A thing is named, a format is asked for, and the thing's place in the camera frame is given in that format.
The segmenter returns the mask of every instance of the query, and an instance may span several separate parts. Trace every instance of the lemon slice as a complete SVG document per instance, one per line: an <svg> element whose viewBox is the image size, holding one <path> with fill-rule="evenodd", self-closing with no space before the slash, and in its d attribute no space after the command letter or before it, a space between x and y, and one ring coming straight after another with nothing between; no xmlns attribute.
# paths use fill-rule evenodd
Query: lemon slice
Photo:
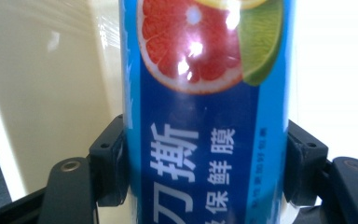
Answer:
<svg viewBox="0 0 358 224"><path fill-rule="evenodd" d="M268 0L241 12L238 32L242 78L249 85L260 85L269 75L279 52L282 23L282 0Z"/></svg>
<svg viewBox="0 0 358 224"><path fill-rule="evenodd" d="M221 9L249 9L258 7L267 0L196 0L205 6Z"/></svg>

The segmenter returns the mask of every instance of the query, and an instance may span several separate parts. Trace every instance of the cylindrical package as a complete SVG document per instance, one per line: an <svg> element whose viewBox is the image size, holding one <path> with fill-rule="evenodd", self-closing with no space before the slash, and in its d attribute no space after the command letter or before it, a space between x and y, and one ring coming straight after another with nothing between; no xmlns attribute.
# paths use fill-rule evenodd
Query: cylindrical package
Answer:
<svg viewBox="0 0 358 224"><path fill-rule="evenodd" d="M292 0L121 0L136 223L276 223Z"/></svg>

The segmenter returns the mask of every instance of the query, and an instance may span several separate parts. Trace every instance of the red grapefruit flesh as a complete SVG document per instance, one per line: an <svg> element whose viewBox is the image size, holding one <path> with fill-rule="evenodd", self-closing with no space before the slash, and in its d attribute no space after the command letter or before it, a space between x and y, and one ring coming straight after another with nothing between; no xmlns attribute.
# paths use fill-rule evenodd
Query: red grapefruit flesh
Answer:
<svg viewBox="0 0 358 224"><path fill-rule="evenodd" d="M138 4L140 50L160 83L176 91L207 94L242 79L237 30L227 23L235 14L194 0Z"/></svg>

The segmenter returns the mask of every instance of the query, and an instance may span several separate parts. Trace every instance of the citrus fruit image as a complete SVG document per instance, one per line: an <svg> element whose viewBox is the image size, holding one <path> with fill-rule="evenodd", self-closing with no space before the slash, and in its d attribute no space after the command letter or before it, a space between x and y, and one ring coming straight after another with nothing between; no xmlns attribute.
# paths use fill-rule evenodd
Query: citrus fruit image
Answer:
<svg viewBox="0 0 358 224"><path fill-rule="evenodd" d="M240 8L249 9L257 7L267 0L196 0L209 7L217 7L222 9Z"/></svg>
<svg viewBox="0 0 358 224"><path fill-rule="evenodd" d="M208 94L242 80L238 9L231 13L195 0L139 0L137 10L142 57L164 86Z"/></svg>
<svg viewBox="0 0 358 224"><path fill-rule="evenodd" d="M249 85L257 86L269 75L280 49L282 20L282 0L267 0L241 12L241 64L243 81Z"/></svg>

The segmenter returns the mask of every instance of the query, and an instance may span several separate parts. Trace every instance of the fruit slice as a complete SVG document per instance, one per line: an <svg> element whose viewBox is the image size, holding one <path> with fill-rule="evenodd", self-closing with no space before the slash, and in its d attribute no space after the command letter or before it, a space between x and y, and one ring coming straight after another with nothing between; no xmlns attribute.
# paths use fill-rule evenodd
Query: fruit slice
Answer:
<svg viewBox="0 0 358 224"><path fill-rule="evenodd" d="M249 9L257 7L267 0L196 0L209 7L217 7L222 9Z"/></svg>
<svg viewBox="0 0 358 224"><path fill-rule="evenodd" d="M268 0L241 12L239 36L243 81L259 85L269 75L279 52L283 18L282 0Z"/></svg>
<svg viewBox="0 0 358 224"><path fill-rule="evenodd" d="M230 16L195 0L139 0L138 39L151 75L171 89L195 94L240 82L240 44L235 27L227 27Z"/></svg>

